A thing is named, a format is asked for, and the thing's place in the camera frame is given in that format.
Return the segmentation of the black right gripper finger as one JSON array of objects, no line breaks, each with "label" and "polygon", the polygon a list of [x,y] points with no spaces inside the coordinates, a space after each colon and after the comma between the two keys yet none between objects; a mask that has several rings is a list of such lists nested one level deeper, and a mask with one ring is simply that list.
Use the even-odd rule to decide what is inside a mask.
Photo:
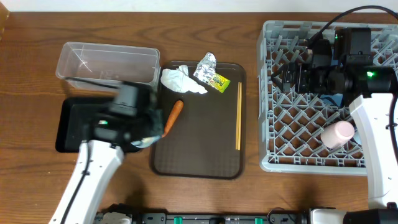
[{"label": "black right gripper finger", "polygon": [[280,81],[274,81],[274,83],[275,83],[275,85],[276,85],[276,87],[278,87],[279,88],[279,90],[282,92],[282,93],[287,93],[288,92],[288,84],[287,83],[285,83],[285,82],[280,82]]},{"label": "black right gripper finger", "polygon": [[288,65],[282,65],[276,72],[271,75],[271,81],[275,84],[285,84],[286,73],[288,70]]}]

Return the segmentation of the light blue rice bowl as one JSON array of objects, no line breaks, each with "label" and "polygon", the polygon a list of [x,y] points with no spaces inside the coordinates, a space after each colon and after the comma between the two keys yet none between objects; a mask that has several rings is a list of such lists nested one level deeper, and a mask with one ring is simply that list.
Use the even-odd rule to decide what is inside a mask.
[{"label": "light blue rice bowl", "polygon": [[133,141],[131,142],[131,145],[143,149],[151,146],[153,143],[157,142],[161,138],[161,135],[159,136],[153,136],[153,137],[147,137],[143,138],[140,141]]}]

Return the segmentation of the dark blue plate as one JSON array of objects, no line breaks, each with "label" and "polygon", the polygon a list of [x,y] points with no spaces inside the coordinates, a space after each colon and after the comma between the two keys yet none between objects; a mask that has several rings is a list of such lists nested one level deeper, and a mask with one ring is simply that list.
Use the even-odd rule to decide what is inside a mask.
[{"label": "dark blue plate", "polygon": [[346,90],[346,78],[343,73],[343,63],[332,60],[331,66],[322,72],[321,90],[318,97],[325,103],[338,108],[344,107],[343,93]]}]

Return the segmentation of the orange carrot piece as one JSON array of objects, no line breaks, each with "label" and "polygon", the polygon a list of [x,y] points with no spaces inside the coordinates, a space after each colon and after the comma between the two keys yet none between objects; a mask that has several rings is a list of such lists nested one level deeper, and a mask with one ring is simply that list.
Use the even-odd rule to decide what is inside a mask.
[{"label": "orange carrot piece", "polygon": [[183,106],[184,106],[184,102],[182,100],[178,100],[175,102],[175,104],[169,114],[169,117],[167,119],[167,122],[165,124],[164,133],[162,135],[163,138],[166,137],[166,135],[171,130],[171,128],[174,125],[174,123],[176,122],[179,114],[181,113]]}]

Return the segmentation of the wooden chopstick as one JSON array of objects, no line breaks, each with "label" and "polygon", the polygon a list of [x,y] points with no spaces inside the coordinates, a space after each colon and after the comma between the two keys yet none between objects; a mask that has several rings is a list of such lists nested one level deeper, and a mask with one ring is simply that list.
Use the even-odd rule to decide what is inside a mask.
[{"label": "wooden chopstick", "polygon": [[237,92],[237,113],[236,113],[236,150],[237,150],[237,133],[238,133],[238,98],[239,98],[239,93]]},{"label": "wooden chopstick", "polygon": [[238,83],[238,133],[237,133],[237,150],[241,150],[241,117],[242,117],[242,83]]}]

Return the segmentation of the white napkin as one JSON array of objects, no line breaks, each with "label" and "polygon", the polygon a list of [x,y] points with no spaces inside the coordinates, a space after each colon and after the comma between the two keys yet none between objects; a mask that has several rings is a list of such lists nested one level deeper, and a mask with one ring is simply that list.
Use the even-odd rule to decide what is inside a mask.
[{"label": "white napkin", "polygon": [[160,78],[161,84],[177,93],[205,94],[208,91],[188,75],[188,66],[180,65],[177,69],[165,68]]}]

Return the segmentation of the pink cup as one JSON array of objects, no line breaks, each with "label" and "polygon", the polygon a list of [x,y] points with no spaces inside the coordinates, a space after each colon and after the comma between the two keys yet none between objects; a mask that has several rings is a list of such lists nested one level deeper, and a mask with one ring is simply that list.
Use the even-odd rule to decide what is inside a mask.
[{"label": "pink cup", "polygon": [[334,149],[346,144],[354,136],[354,126],[347,121],[338,121],[327,126],[321,133],[322,143]]}]

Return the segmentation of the yellow snack wrapper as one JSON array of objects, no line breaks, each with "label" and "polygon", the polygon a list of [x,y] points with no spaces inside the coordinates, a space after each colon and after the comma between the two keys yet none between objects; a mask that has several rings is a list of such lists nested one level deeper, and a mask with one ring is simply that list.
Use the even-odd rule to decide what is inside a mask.
[{"label": "yellow snack wrapper", "polygon": [[230,82],[231,81],[229,79],[223,77],[218,73],[215,73],[209,80],[210,85],[221,93],[223,93],[225,89],[227,89]]}]

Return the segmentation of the aluminium foil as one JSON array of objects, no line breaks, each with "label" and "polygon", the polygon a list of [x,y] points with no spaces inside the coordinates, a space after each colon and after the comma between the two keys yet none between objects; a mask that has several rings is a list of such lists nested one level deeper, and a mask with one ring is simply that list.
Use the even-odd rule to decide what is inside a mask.
[{"label": "aluminium foil", "polygon": [[216,73],[216,57],[208,52],[198,63],[194,76],[202,82],[209,82]]}]

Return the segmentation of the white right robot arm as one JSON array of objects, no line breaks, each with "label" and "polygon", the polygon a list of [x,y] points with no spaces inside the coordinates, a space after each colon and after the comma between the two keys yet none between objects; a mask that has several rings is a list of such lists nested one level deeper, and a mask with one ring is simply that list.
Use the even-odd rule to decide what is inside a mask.
[{"label": "white right robot arm", "polygon": [[297,223],[397,223],[397,74],[373,64],[369,28],[337,30],[333,43],[318,32],[308,49],[308,63],[283,65],[271,80],[283,92],[342,95],[364,152],[369,208],[314,208]]}]

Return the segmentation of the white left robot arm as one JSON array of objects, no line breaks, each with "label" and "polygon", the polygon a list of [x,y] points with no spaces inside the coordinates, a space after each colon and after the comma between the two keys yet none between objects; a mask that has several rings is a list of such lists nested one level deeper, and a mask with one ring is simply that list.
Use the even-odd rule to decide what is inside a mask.
[{"label": "white left robot arm", "polygon": [[125,155],[151,146],[164,133],[151,86],[121,81],[115,89],[114,99],[83,128],[73,174],[51,223],[92,223]]}]

